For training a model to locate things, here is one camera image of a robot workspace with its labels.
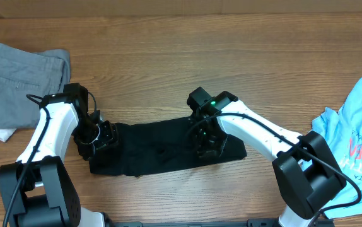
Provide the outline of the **black polo shirt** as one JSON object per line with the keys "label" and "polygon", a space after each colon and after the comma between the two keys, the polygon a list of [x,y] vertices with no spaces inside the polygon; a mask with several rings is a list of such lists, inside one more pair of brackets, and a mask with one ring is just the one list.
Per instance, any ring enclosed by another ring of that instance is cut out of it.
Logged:
{"label": "black polo shirt", "polygon": [[112,126],[118,135],[117,143],[90,158],[90,172],[139,177],[237,161],[247,156],[243,141],[235,136],[226,138],[218,154],[203,143],[185,139],[193,123],[187,117],[148,124],[115,123]]}

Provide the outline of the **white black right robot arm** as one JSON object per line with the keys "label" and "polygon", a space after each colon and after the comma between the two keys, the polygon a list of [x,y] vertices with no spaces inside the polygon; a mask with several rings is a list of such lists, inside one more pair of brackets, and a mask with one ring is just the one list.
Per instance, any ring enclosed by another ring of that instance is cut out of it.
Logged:
{"label": "white black right robot arm", "polygon": [[319,211],[345,186],[346,179],[325,139],[310,131],[289,131],[249,109],[224,91],[211,96],[197,88],[187,99],[196,124],[196,138],[213,149],[202,157],[219,157],[224,137],[234,136],[272,163],[286,208],[276,226],[315,226]]}

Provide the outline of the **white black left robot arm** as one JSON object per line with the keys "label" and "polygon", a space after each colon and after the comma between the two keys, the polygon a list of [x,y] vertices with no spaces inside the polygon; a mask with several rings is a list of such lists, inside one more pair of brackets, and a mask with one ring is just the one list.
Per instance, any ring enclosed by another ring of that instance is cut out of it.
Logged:
{"label": "white black left robot arm", "polygon": [[78,83],[61,93],[26,97],[40,108],[40,120],[18,159],[0,166],[3,226],[113,226],[104,212],[84,208],[64,166],[71,139],[86,161],[118,143],[116,128],[100,112],[88,113],[92,94]]}

